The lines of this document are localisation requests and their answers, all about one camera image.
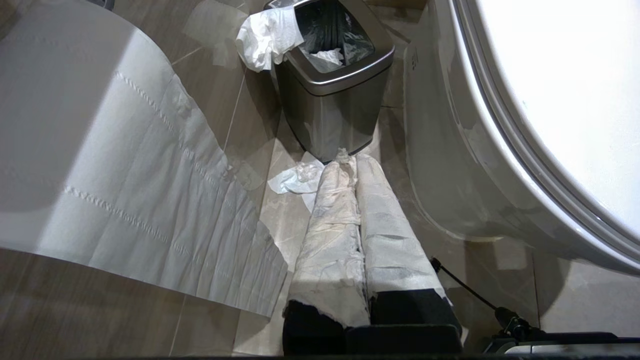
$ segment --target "black trash bag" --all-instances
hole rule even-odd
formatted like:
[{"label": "black trash bag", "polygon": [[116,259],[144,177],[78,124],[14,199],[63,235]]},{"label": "black trash bag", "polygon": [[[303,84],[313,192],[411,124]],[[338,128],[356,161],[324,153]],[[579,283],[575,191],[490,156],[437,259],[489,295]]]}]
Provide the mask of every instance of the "black trash bag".
[{"label": "black trash bag", "polygon": [[[318,0],[296,9],[300,33],[305,39],[299,48],[319,72],[349,66],[373,54],[369,37],[338,0]],[[321,58],[321,51],[339,52],[341,64]]]}]

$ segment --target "toilet seat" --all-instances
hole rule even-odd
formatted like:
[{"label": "toilet seat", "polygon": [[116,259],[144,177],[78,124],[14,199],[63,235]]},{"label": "toilet seat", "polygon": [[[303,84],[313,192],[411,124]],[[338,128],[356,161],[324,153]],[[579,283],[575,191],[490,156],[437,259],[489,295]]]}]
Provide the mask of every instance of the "toilet seat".
[{"label": "toilet seat", "polygon": [[[493,37],[496,31],[504,31],[504,28],[498,26],[492,29],[487,26],[489,20],[500,16],[495,13],[496,7],[487,6],[488,3],[456,1],[454,7],[457,19],[453,19],[465,38],[464,45],[476,77],[475,86],[479,87],[493,115],[493,124],[488,125],[495,126],[500,131],[502,141],[541,190],[539,198],[560,221],[583,233],[582,237],[590,245],[598,247],[617,261],[637,268],[637,259],[640,259],[640,224],[633,221],[635,214],[629,213],[634,207],[615,209],[606,206],[605,201],[619,197],[620,193],[605,191],[603,197],[602,191],[599,193],[598,189],[593,189],[594,183],[596,187],[602,185],[598,181],[585,183],[580,181],[584,179],[579,179],[579,176],[577,179],[576,167],[566,166],[566,163],[559,160],[552,152],[552,146],[548,145],[548,138],[545,138],[549,136],[548,131],[554,124],[543,124],[541,127],[540,124],[533,124],[532,120],[535,119],[527,118],[531,114],[527,113],[526,104],[522,106],[524,99],[513,90],[510,79],[504,76],[508,69],[505,69],[504,60],[499,54],[504,48],[500,48],[501,44]],[[634,169],[629,172],[631,174],[625,175],[633,177],[636,173]],[[625,196],[638,198],[637,195],[640,195],[635,188],[627,190]],[[553,208],[561,210],[561,213],[553,211]]]}]

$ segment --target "stainless steel trash can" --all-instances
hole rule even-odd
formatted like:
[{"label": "stainless steel trash can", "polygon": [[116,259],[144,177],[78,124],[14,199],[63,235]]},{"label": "stainless steel trash can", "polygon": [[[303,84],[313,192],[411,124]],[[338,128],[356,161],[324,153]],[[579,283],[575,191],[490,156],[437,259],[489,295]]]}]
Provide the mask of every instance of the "stainless steel trash can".
[{"label": "stainless steel trash can", "polygon": [[[267,7],[291,2],[276,0]],[[371,142],[394,45],[362,0],[301,0],[294,7],[305,43],[289,51],[285,61],[275,66],[280,100],[302,146],[327,162],[335,159],[339,148],[353,154]],[[341,33],[345,26],[352,32]],[[354,37],[368,42],[368,52],[349,61]],[[311,52],[336,47],[346,57],[345,66],[339,69],[321,72],[307,58]]]}]

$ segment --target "tissue in trash can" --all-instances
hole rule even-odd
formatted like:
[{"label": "tissue in trash can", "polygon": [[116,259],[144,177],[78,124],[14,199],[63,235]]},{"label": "tissue in trash can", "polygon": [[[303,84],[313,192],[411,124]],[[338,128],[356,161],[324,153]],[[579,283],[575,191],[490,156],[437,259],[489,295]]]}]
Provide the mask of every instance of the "tissue in trash can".
[{"label": "tissue in trash can", "polygon": [[272,62],[281,63],[287,51],[303,42],[293,6],[249,16],[236,37],[240,58],[256,72],[271,70]]}]

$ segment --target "toilet paper roll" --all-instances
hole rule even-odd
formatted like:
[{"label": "toilet paper roll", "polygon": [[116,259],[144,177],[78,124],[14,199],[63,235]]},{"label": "toilet paper roll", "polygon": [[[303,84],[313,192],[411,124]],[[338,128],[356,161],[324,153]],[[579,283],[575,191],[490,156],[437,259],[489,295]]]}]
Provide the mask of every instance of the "toilet paper roll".
[{"label": "toilet paper roll", "polygon": [[0,42],[0,246],[270,315],[287,271],[166,56],[89,2]]}]

